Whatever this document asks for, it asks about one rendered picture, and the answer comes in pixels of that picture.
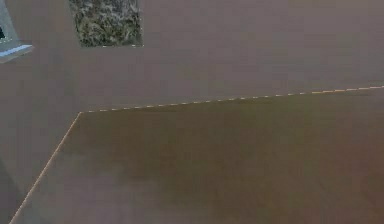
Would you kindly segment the mottled green framed picture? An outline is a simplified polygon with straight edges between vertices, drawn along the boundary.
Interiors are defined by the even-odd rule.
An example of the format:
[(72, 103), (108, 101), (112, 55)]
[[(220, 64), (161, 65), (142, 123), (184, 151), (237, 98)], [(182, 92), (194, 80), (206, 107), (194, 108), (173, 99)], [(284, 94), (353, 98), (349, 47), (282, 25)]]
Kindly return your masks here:
[(81, 47), (143, 46), (139, 0), (68, 0)]

